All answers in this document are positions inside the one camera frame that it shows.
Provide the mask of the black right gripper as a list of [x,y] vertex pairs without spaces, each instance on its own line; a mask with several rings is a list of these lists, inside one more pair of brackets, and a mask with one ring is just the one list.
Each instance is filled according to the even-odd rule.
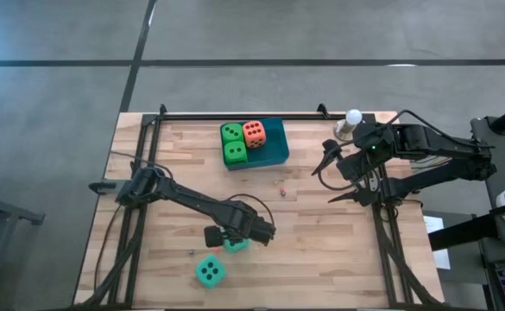
[[313,170],[316,175],[337,161],[336,167],[342,177],[350,185],[338,187],[344,191],[351,187],[354,191],[340,194],[328,200],[328,203],[340,200],[353,200],[361,206],[368,206],[377,201],[380,187],[356,187],[367,173],[381,166],[395,156],[396,153],[396,128],[393,124],[364,123],[359,124],[352,132],[353,144],[358,148],[355,154],[342,156],[342,149],[338,142],[332,139],[325,140],[323,145],[323,158]]

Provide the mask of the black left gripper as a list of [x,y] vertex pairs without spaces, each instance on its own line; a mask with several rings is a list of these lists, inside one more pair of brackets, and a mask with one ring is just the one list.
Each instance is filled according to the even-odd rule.
[[[258,218],[258,212],[252,206],[244,202],[233,202],[234,210],[230,223],[224,228],[225,236],[232,241],[251,238],[254,223]],[[275,227],[268,222],[260,222],[256,225],[256,241],[267,246],[275,237]],[[224,234],[218,226],[204,228],[205,245],[207,248],[215,248],[224,244]]]

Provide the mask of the teal foam die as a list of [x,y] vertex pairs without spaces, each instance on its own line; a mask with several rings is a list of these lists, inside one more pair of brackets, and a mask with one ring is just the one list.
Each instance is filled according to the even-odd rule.
[[215,255],[209,255],[197,264],[195,276],[204,287],[213,289],[225,279],[226,270]]
[[225,239],[223,247],[228,253],[233,254],[247,249],[249,247],[249,243],[249,239],[243,239],[240,241]]

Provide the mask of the green foam die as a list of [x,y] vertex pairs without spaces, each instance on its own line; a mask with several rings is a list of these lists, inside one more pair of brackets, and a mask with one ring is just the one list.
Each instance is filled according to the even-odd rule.
[[220,127],[223,144],[232,142],[244,142],[243,127],[239,123],[223,124]]
[[229,142],[224,146],[224,160],[226,164],[248,161],[248,154],[244,142]]

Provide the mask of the orange foam die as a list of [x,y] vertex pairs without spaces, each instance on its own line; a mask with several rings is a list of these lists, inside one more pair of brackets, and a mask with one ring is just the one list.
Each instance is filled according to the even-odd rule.
[[266,131],[261,121],[248,121],[242,128],[244,142],[249,149],[259,148],[267,142]]

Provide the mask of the white bulb on metal stand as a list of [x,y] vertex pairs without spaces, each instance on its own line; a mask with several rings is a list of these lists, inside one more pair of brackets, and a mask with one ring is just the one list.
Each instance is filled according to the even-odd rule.
[[334,136],[343,142],[351,141],[353,130],[363,121],[363,114],[358,109],[351,109],[345,113],[345,117],[335,124]]

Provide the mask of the blue plastic bin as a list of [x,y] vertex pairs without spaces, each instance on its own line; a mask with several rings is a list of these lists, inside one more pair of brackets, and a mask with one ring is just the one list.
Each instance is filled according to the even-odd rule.
[[[220,133],[220,126],[219,127],[219,134],[221,138],[221,150],[222,150],[222,159],[225,167],[228,170],[243,170],[243,169],[249,169],[249,168],[259,168],[259,167],[266,167],[266,166],[272,166],[272,165],[277,165],[277,164],[282,164],[286,159],[289,157],[289,147],[287,145],[287,137],[286,137],[286,132],[284,129],[284,125],[282,122],[281,118],[278,117],[269,117],[269,118],[261,118],[261,119],[256,119],[262,122],[263,127],[266,131],[266,138],[267,142],[255,149],[249,149],[246,146],[247,154],[248,154],[248,161],[247,162],[240,162],[240,163],[234,163],[234,164],[226,164],[224,160],[224,146],[221,138],[221,133]],[[247,123],[248,121],[252,120],[246,120],[242,122],[232,122],[232,123],[239,123],[242,126]]]

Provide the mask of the white paper sheet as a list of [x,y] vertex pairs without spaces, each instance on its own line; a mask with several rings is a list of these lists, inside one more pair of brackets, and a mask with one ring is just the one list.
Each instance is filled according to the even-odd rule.
[[[444,228],[444,222],[441,218],[433,216],[424,216],[426,230],[432,233]],[[447,249],[432,252],[435,265],[438,269],[449,270],[451,268],[450,258]]]

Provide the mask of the black flat bar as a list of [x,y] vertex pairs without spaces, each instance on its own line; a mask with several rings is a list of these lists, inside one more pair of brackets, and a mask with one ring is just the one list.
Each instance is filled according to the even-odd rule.
[[476,242],[483,238],[494,238],[505,242],[496,224],[498,217],[505,216],[505,206],[490,210],[487,214],[428,234],[433,251],[452,246]]

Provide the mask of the black aluminium table frame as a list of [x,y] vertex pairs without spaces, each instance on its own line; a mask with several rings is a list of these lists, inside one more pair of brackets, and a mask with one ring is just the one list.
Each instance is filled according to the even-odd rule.
[[[230,171],[222,161],[219,127],[237,121],[237,115],[170,112],[155,122],[138,112],[121,114],[106,178],[128,179],[134,153],[154,154],[178,183],[221,200],[237,194],[263,217],[274,217],[277,232],[268,246],[254,243],[236,254],[219,250],[227,275],[207,289],[194,274],[210,255],[203,234],[211,223],[206,216],[164,200],[124,211],[113,194],[102,195],[74,301],[92,296],[93,284],[105,279],[137,224],[143,224],[137,257],[107,295],[118,308],[385,308],[390,294],[402,301],[398,271],[380,255],[372,210],[352,201],[328,203],[342,182],[336,169],[321,178],[312,175],[322,142],[341,118],[339,112],[329,119],[319,112],[286,112],[288,159],[278,166]],[[274,185],[275,180],[284,182]]]

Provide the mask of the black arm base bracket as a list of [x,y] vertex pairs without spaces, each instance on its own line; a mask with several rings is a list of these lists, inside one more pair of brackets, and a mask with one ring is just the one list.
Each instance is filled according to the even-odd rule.
[[114,194],[118,192],[118,183],[115,181],[99,181],[88,185],[89,189],[97,195]]

